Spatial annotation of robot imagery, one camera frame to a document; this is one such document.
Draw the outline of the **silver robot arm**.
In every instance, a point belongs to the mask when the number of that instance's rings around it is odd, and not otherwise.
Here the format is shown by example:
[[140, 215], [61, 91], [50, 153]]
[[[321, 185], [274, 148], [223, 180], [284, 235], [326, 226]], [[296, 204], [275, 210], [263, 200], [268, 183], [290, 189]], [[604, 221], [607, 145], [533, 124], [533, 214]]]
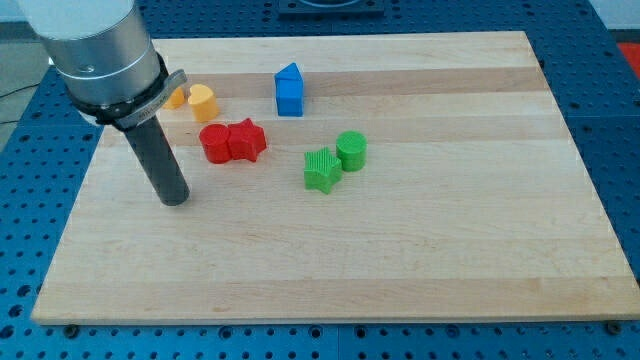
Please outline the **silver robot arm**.
[[169, 73], [134, 0], [19, 0], [69, 98], [88, 119], [141, 126], [186, 83]]

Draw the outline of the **yellow block behind arm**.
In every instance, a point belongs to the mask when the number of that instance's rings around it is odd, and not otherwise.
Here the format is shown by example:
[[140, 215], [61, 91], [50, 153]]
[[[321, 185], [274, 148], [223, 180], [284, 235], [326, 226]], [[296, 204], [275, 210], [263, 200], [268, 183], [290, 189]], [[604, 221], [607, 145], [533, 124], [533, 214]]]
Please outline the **yellow block behind arm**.
[[186, 98], [185, 98], [183, 87], [179, 86], [171, 93], [171, 95], [166, 100], [162, 108], [168, 109], [168, 110], [175, 110], [180, 108], [185, 102], [186, 102]]

